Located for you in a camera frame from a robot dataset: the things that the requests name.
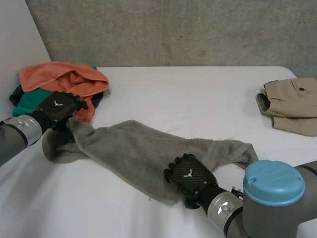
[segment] concrete wall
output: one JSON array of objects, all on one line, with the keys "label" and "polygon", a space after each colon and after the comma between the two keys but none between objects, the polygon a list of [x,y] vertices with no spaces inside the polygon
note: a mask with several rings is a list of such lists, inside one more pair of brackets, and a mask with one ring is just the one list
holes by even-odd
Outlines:
[{"label": "concrete wall", "polygon": [[0,0],[0,120],[11,116],[9,96],[22,67],[51,61],[24,0]]},{"label": "concrete wall", "polygon": [[52,60],[95,66],[276,65],[297,76],[317,76],[314,0],[27,4]]}]

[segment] green towel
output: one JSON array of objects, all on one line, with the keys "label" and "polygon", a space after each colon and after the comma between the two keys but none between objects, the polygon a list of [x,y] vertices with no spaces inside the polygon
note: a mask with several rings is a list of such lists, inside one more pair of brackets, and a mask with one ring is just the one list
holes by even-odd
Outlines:
[{"label": "green towel", "polygon": [[14,117],[31,113],[34,108],[40,104],[52,92],[38,88],[31,92],[23,94],[20,99],[19,105],[12,112]]}]

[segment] cloth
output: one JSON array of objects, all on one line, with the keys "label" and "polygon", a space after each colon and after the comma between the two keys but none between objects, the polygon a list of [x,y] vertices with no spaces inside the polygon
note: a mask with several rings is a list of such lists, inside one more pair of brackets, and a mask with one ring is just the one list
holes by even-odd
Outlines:
[{"label": "cloth", "polygon": [[256,96],[260,111],[272,116],[273,127],[293,133],[317,136],[317,81],[291,78],[269,82]]},{"label": "cloth", "polygon": [[19,102],[23,96],[24,92],[22,90],[21,84],[17,86],[17,88],[14,90],[14,92],[10,95],[9,100],[12,102],[12,104],[17,107],[19,105]]},{"label": "cloth", "polygon": [[23,94],[18,106],[13,110],[12,115],[14,117],[17,117],[20,115],[31,113],[34,108],[51,93],[52,92],[50,91],[38,88],[29,93]]},{"label": "cloth", "polygon": [[23,68],[19,71],[24,92],[37,88],[79,95],[88,104],[88,110],[78,111],[74,118],[91,122],[95,113],[92,96],[109,86],[108,79],[99,71],[84,64],[48,62]]},{"label": "cloth", "polygon": [[48,131],[42,141],[45,156],[52,162],[70,163],[93,159],[149,197],[173,204],[181,195],[164,179],[164,169],[184,153],[194,154],[211,171],[234,163],[246,168],[257,155],[251,144],[236,140],[184,139],[137,121],[94,129],[70,119],[70,130]]}]

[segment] gray robot arm segment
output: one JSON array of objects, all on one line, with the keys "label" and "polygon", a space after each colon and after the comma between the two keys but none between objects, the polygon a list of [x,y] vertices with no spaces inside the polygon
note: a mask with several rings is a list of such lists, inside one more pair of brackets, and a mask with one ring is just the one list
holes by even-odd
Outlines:
[{"label": "gray robot arm segment", "polygon": [[29,115],[8,119],[0,126],[0,166],[42,136],[40,124]]}]

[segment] robotic hand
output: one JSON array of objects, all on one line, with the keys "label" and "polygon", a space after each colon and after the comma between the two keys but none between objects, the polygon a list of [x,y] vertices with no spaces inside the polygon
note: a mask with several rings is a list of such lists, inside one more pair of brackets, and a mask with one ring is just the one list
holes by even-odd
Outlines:
[{"label": "robotic hand", "polygon": [[0,166],[38,141],[48,128],[63,131],[75,112],[87,103],[71,93],[53,92],[32,113],[0,122]]},{"label": "robotic hand", "polygon": [[165,179],[185,195],[189,209],[202,207],[226,238],[249,238],[242,226],[242,201],[218,186],[215,176],[194,155],[177,157]]}]

